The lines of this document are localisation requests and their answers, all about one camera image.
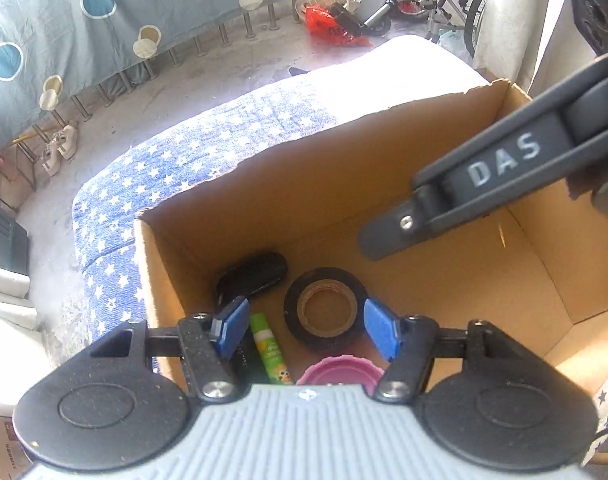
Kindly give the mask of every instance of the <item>roll of black tape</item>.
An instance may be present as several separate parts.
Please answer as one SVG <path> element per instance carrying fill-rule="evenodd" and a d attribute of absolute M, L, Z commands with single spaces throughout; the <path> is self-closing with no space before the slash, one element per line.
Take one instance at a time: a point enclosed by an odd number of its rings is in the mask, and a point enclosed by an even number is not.
<path fill-rule="evenodd" d="M 347 300 L 349 314 L 337 326 L 319 326 L 307 316 L 309 300 L 322 291 L 340 294 Z M 312 350 L 338 351 L 364 332 L 364 302 L 368 296 L 361 282 L 346 270 L 336 267 L 309 270 L 296 279 L 286 293 L 286 326 L 296 339 Z"/>

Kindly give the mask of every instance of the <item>floor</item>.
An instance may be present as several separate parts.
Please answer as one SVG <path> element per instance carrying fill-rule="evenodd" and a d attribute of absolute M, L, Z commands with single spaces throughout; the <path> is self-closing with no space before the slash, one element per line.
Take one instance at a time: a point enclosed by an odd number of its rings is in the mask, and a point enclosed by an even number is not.
<path fill-rule="evenodd" d="M 201 36 L 208 54 L 198 57 L 192 41 L 177 46 L 182 61 L 174 68 L 168 54 L 153 60 L 158 78 L 103 107 L 94 90 L 81 96 L 93 117 L 79 124 L 78 151 L 49 178 L 36 166 L 37 192 L 21 205 L 17 221 L 30 234 L 29 298 L 43 320 L 46 346 L 55 363 L 85 345 L 84 287 L 74 253 L 70 208 L 78 190 L 111 160 L 186 118 L 228 102 L 252 89 L 289 76 L 288 68 L 312 70 L 354 59 L 366 47 L 339 47 L 311 40 L 293 22 L 290 1 L 276 5 L 279 30 L 267 30 L 265 9 L 252 16 L 257 37 L 245 38 L 243 22 L 227 22 L 231 46 L 222 47 L 217 29 Z M 426 33 L 424 23 L 395 22 L 387 38 Z M 382 43 L 387 38 L 377 38 Z M 60 113 L 81 121 L 72 107 Z M 35 139 L 36 152 L 41 141 Z"/>

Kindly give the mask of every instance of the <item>pink lid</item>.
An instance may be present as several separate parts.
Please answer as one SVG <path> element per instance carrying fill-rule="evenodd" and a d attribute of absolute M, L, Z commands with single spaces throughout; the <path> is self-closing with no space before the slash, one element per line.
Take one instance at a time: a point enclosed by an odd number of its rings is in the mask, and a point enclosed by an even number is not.
<path fill-rule="evenodd" d="M 308 367 L 297 384 L 363 384 L 373 394 L 384 371 L 368 359 L 354 355 L 327 357 Z"/>

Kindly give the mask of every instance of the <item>black tape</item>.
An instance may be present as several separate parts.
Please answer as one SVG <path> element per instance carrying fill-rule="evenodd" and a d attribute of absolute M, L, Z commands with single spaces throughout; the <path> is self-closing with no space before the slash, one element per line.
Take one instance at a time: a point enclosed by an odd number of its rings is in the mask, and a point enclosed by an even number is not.
<path fill-rule="evenodd" d="M 308 297 L 310 297 L 309 294 L 312 296 L 315 292 L 311 292 L 314 289 L 311 286 L 316 282 L 323 282 L 324 280 L 330 281 L 320 283 L 321 290 L 329 288 L 341 290 L 338 293 L 347 297 L 349 304 L 351 304 L 351 317 L 354 315 L 354 319 L 349 326 L 332 335 L 328 332 L 329 335 L 322 335 L 322 331 L 320 330 L 316 330 L 317 333 L 311 332 L 302 322 L 302 313 L 298 312 L 302 294 L 306 293 Z M 352 297 L 349 298 L 345 292 L 351 293 Z M 368 296 L 369 294 L 361 282 L 351 273 L 346 272 L 346 270 L 336 267 L 320 267 L 309 270 L 290 285 L 284 299 L 284 320 L 286 320 L 286 326 L 292 335 L 310 349 L 317 352 L 337 351 L 354 341 L 364 332 L 364 302 L 368 299 Z"/>

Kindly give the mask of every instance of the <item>red plastic bag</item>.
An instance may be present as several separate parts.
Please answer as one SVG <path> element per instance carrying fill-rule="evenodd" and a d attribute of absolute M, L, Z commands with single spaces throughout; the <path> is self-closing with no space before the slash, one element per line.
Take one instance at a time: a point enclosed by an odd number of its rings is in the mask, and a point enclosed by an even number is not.
<path fill-rule="evenodd" d="M 334 45 L 372 46 L 368 38 L 347 33 L 327 10 L 320 7 L 306 7 L 306 28 L 311 36 Z"/>

